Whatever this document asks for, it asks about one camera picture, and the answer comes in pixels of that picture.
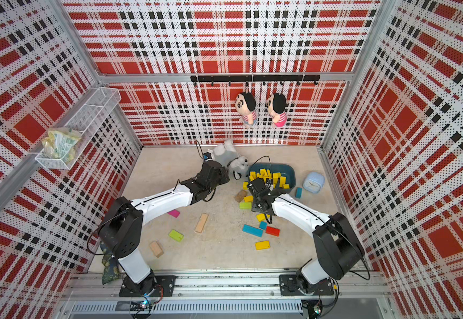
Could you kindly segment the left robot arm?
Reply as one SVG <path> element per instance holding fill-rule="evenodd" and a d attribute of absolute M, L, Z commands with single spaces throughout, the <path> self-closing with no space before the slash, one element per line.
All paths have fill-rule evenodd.
<path fill-rule="evenodd" d="M 123 285 L 134 294 L 149 295 L 158 286 L 154 271 L 141 255 L 142 228 L 152 220 L 181 207 L 207 202 L 218 186 L 230 181 L 227 167 L 208 160 L 193 178 L 173 188 L 140 199 L 116 199 L 97 229 L 97 235 L 125 271 Z"/>

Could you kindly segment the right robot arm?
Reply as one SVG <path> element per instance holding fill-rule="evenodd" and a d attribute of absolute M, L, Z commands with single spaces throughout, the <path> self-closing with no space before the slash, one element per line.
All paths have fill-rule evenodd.
<path fill-rule="evenodd" d="M 314 295 L 317 285 L 328 279 L 342 279 L 365 251 L 341 213 L 321 213 L 292 198 L 286 190 L 271 189 L 263 179 L 247 184 L 253 196 L 252 211 L 286 219 L 313 238 L 317 257 L 296 272 L 295 286 L 304 295 Z"/>

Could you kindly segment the yellow block beside green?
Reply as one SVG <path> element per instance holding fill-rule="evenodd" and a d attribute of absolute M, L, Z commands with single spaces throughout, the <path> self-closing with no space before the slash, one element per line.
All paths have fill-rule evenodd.
<path fill-rule="evenodd" d="M 243 200 L 244 200 L 246 203 L 251 203 L 251 202 L 254 201 L 254 196 L 252 196 L 252 195 L 246 196 L 245 198 L 243 198 Z"/>

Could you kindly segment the grey husky plush toy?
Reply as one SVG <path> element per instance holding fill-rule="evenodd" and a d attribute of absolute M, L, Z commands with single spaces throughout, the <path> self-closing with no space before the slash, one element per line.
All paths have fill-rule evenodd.
<path fill-rule="evenodd" d="M 235 180 L 245 178 L 250 167 L 248 159 L 241 155 L 235 148 L 233 140 L 228 139 L 210 150 L 211 159 L 219 162 L 228 170 Z"/>

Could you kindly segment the red rectangular block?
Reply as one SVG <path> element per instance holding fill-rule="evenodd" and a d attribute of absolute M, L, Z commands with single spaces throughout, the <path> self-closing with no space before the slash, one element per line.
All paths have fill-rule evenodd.
<path fill-rule="evenodd" d="M 266 230 L 265 230 L 265 233 L 268 234 L 268 235 L 272 235 L 274 237 L 279 237 L 280 236 L 280 230 L 278 228 L 275 228 L 275 227 L 270 227 L 270 226 L 267 226 L 266 227 Z"/>

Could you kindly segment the dark teal plastic bin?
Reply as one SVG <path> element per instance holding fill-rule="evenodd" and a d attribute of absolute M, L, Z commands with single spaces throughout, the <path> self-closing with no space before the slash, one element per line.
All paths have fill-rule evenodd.
<path fill-rule="evenodd" d="M 283 163 L 255 163 L 246 174 L 248 180 L 263 179 L 266 186 L 290 192 L 296 186 L 295 170 Z"/>

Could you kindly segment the teal block near clock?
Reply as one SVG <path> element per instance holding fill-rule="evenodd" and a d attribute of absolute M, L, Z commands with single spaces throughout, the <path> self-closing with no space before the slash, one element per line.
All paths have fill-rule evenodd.
<path fill-rule="evenodd" d="M 301 199 L 301 197 L 302 197 L 302 192 L 303 192 L 302 188 L 301 188 L 301 187 L 297 187 L 297 188 L 296 188 L 296 191 L 295 191 L 295 197 L 296 197 L 297 199 Z"/>

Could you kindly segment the long natural wood block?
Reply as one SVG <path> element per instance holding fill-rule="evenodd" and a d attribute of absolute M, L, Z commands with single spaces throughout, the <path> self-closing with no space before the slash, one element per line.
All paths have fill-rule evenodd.
<path fill-rule="evenodd" d="M 196 225 L 196 227 L 195 227 L 195 229 L 194 229 L 194 231 L 195 231 L 196 233 L 202 233 L 202 232 L 203 232 L 203 230 L 204 230 L 204 228 L 205 228 L 205 225 L 206 225 L 206 222 L 207 222 L 207 220 L 208 220 L 208 217 L 209 217 L 209 215 L 208 215 L 207 213 L 203 213 L 203 214 L 200 216 L 200 218 L 199 218 L 199 220 L 198 220 L 198 223 L 197 223 L 197 225 Z"/>

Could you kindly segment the magenta block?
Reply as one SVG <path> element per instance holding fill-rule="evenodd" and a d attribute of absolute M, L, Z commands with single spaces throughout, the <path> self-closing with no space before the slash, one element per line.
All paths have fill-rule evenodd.
<path fill-rule="evenodd" d="M 180 216 L 180 212 L 178 210 L 169 211 L 167 214 L 174 218 L 178 218 Z"/>

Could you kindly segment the lime green block left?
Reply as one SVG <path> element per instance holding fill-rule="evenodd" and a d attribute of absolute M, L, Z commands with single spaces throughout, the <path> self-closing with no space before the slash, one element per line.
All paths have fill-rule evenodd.
<path fill-rule="evenodd" d="M 174 229 L 169 232 L 168 236 L 177 242 L 181 242 L 184 238 L 184 236 L 181 233 Z"/>

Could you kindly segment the hanging cartoon doll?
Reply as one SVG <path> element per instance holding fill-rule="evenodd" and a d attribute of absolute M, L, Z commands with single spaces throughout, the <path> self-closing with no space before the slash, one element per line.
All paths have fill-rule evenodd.
<path fill-rule="evenodd" d="M 287 101 L 283 94 L 273 93 L 267 100 L 267 111 L 274 126 L 281 128 L 287 122 Z"/>
<path fill-rule="evenodd" d="M 256 101 L 252 93 L 239 93 L 235 99 L 235 109 L 245 125 L 253 126 L 256 123 Z"/>

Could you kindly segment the natural wood cube block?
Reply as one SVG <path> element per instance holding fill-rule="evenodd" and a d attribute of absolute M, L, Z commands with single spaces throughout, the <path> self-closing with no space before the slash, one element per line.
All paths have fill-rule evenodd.
<path fill-rule="evenodd" d="M 164 251 L 158 241 L 151 242 L 149 247 L 156 258 L 160 258 L 164 254 Z"/>

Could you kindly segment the dark patterned cloth bag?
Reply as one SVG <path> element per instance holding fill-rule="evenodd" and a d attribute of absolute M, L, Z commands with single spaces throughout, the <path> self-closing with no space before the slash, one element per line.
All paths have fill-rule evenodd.
<path fill-rule="evenodd" d="M 121 274 L 118 269 L 118 261 L 113 257 L 112 251 L 103 242 L 101 242 L 100 248 L 104 254 L 102 256 L 102 264 L 104 266 L 102 284 L 106 285 L 120 279 Z"/>

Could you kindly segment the black hook rail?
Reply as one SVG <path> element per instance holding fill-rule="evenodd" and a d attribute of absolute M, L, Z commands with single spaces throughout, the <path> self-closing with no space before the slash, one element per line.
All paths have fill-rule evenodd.
<path fill-rule="evenodd" d="M 190 77 L 193 83 L 210 83 L 213 85 L 217 82 L 319 82 L 320 74 L 241 74 L 241 75 L 193 75 Z"/>

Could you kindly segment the metal linear rail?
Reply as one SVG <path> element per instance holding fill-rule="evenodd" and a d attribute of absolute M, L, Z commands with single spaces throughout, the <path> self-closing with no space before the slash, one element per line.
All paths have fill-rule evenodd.
<path fill-rule="evenodd" d="M 285 269 L 158 271 L 163 289 L 133 295 L 119 282 L 103 285 L 96 274 L 76 275 L 57 318 L 202 318 L 212 314 L 308 314 L 319 318 L 396 318 L 388 286 L 378 272 L 370 280 L 348 274 L 302 293 Z"/>

